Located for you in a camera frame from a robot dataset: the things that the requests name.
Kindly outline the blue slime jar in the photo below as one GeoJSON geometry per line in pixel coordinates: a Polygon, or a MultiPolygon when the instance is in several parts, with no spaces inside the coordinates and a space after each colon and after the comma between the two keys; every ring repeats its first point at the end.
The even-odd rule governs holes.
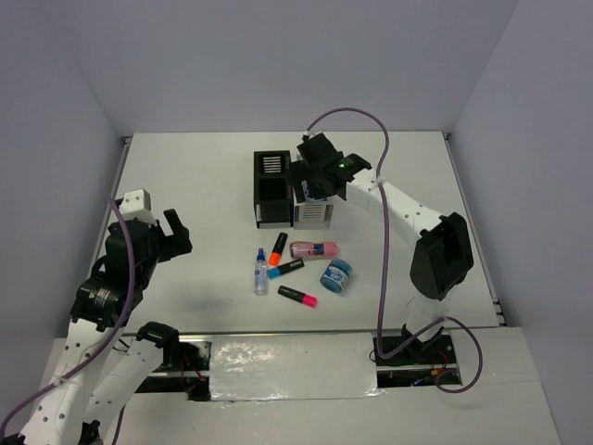
{"type": "Polygon", "coordinates": [[[304,198],[307,202],[318,202],[326,199],[326,196],[323,193],[317,188],[309,186],[307,182],[303,181],[301,185],[304,198]]]}
{"type": "Polygon", "coordinates": [[[320,278],[320,284],[327,290],[341,294],[347,287],[352,267],[346,261],[332,259],[320,278]]]}

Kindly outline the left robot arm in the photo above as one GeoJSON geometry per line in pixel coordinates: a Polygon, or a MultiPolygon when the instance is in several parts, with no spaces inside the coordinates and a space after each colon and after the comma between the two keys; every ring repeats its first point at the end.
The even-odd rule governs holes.
{"type": "Polygon", "coordinates": [[[179,332],[166,324],[142,326],[109,374],[103,369],[132,310],[142,301],[156,266],[191,252],[189,231],[175,210],[159,222],[121,215],[108,227],[106,253],[76,292],[69,332],[49,388],[5,444],[100,444],[149,374],[169,370],[181,357],[179,332]]]}

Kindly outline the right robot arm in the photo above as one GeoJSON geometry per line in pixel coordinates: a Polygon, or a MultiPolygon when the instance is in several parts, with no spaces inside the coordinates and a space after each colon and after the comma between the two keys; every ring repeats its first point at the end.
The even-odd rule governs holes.
{"type": "Polygon", "coordinates": [[[384,224],[383,265],[389,264],[390,236],[398,235],[413,249],[410,280],[416,289],[404,340],[390,352],[376,338],[375,354],[390,359],[400,352],[424,362],[435,352],[448,313],[448,294],[473,268],[466,220],[457,212],[445,215],[410,197],[357,154],[344,155],[323,133],[304,133],[299,160],[289,166],[296,202],[338,196],[377,217],[384,224]]]}

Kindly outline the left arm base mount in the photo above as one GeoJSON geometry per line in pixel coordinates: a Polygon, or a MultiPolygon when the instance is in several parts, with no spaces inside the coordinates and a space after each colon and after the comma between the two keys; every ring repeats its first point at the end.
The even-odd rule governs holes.
{"type": "Polygon", "coordinates": [[[183,342],[176,334],[144,334],[114,351],[113,374],[127,379],[134,393],[181,394],[190,401],[210,400],[209,342],[183,342]]]}

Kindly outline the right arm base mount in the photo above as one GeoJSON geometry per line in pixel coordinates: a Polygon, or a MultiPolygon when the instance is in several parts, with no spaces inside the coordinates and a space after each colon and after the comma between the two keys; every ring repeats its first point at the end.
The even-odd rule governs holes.
{"type": "Polygon", "coordinates": [[[438,376],[450,370],[439,380],[442,386],[461,386],[457,357],[449,333],[442,333],[424,351],[415,345],[406,347],[398,355],[384,359],[376,354],[377,339],[372,338],[369,359],[375,364],[378,388],[433,387],[438,376]]]}

